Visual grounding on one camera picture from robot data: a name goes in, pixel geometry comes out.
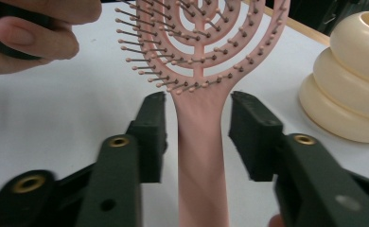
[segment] clamp jaw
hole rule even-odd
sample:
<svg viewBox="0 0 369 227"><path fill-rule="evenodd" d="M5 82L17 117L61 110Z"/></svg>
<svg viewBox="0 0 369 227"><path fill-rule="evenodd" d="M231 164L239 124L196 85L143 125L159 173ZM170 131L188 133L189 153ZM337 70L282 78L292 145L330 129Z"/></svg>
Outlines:
<svg viewBox="0 0 369 227"><path fill-rule="evenodd" d="M369 226L369 180L340 167L324 146L283 125L254 96L232 93L229 136L256 182L277 175L287 227ZM0 226L142 226L141 183L161 182L165 95L147 96L126 134L106 139L97 162L56 181L33 170L0 191Z"/></svg>

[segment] hairbrush bristle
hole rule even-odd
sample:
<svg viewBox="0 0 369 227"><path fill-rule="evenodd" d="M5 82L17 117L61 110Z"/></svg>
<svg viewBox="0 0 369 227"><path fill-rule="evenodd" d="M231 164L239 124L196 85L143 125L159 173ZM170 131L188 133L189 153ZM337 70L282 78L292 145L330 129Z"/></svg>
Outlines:
<svg viewBox="0 0 369 227"><path fill-rule="evenodd" d="M232 59L254 37L263 16L265 1L251 0L245 21L237 28L236 35L228 38L226 44L216 46L209 52L205 52L203 47L216 43L233 29L241 1L224 1L222 9L219 8L217 1L211 0L202 1L202 5L195 0L137 0L135 5L125 1L121 2L128 4L132 11L122 9L115 11L129 16L132 22L121 19L116 19L116 21L119 24L130 26L136 33L120 29L117 32L138 37L138 43L120 39L119 43L125 44L122 50L142 54L143 62L149 65L134 66L133 70L139 68L152 70L154 75L167 81L158 83L157 87L161 84L166 85L169 92L175 90L178 95L186 91L194 92L199 88L207 88L225 79L237 78L239 80L255 69L276 44L289 7L289 0L276 0L274 14L268 28L270 30L266 32L257 47L233 67L215 75L206 76L203 74L204 68L213 67ZM181 12L189 23L194 24L194 28L185 28L181 23L182 18L177 15L178 12ZM193 46L194 53L183 52L170 39ZM193 78L176 72L175 67L192 69Z"/></svg>

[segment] fingernail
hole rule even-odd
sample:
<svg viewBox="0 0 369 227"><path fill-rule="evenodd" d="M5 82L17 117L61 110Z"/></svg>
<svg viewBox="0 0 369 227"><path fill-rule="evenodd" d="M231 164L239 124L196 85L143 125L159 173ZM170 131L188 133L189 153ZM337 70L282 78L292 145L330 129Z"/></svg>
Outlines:
<svg viewBox="0 0 369 227"><path fill-rule="evenodd" d="M13 26L10 28L8 41L13 44L31 45L34 44L34 35L21 27Z"/></svg>

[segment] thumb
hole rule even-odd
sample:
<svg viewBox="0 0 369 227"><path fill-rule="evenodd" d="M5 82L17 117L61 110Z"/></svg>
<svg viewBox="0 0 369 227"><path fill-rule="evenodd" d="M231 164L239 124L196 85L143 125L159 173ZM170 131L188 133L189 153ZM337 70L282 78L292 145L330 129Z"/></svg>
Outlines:
<svg viewBox="0 0 369 227"><path fill-rule="evenodd" d="M79 52L71 26L56 20L51 30L21 18L3 17L0 19L0 42L48 60L71 59Z"/></svg>

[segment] cream ring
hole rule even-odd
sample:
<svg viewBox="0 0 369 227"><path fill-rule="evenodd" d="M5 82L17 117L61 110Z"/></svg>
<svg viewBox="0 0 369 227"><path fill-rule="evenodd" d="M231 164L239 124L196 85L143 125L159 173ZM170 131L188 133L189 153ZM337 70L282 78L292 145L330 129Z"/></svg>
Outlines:
<svg viewBox="0 0 369 227"><path fill-rule="evenodd" d="M317 85L332 101L369 117L369 81L339 65L330 48L318 56L313 72Z"/></svg>
<svg viewBox="0 0 369 227"><path fill-rule="evenodd" d="M312 75L303 81L299 98L307 115L324 129L349 140L369 143L369 118L349 112L329 100Z"/></svg>
<svg viewBox="0 0 369 227"><path fill-rule="evenodd" d="M369 11L342 20L331 33L330 46L343 67L369 80Z"/></svg>

